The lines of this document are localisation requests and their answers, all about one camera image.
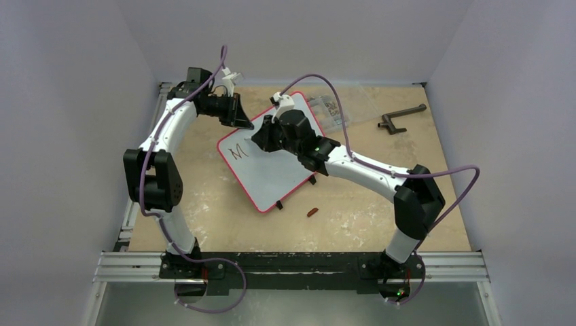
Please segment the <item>pink framed whiteboard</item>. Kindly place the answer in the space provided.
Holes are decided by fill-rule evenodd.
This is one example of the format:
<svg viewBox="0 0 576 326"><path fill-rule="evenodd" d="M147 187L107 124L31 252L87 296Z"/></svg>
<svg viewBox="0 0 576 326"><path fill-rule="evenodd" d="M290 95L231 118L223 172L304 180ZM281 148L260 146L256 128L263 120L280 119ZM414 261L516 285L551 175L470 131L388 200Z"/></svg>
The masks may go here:
<svg viewBox="0 0 576 326"><path fill-rule="evenodd" d="M232 174L260 213L276 208L277 200L283 201L297 188L310 183L315 173L306 170L298 159L287 151L266 153L253 141L246 142L260 127L265 115L272 115L270 107L256 115L251 122L253 130L236 129L217 142L217 150Z"/></svg>

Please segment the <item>red marker cap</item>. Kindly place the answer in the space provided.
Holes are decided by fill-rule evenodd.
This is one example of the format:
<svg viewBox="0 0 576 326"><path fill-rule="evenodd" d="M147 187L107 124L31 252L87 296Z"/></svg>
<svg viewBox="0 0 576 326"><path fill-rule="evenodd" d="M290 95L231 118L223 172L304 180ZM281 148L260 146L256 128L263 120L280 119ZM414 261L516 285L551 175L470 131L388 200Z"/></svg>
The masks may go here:
<svg viewBox="0 0 576 326"><path fill-rule="evenodd" d="M314 207L313 209L311 209L310 211L307 212L306 216L307 217L312 217L314 214L316 214L319 211L319 209L317 207Z"/></svg>

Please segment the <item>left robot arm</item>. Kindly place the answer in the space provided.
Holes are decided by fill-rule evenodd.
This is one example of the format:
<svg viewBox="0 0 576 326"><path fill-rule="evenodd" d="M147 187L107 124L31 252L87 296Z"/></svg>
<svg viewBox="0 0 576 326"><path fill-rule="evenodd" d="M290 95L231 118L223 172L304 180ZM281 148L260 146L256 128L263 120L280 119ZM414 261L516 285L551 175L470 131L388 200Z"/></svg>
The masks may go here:
<svg viewBox="0 0 576 326"><path fill-rule="evenodd" d="M187 278L199 275L205 260L179 206L183 180L173 152L199 115L216 117L221 125L231 128L254 128L234 90L242 74L227 67L221 71L223 94L215 94L216 74L190 67L185 80L168 91L151 134L137 149L128 149L123 155L130 199L139 204L144 216L156 220L166 241L165 256L178 257L176 269Z"/></svg>

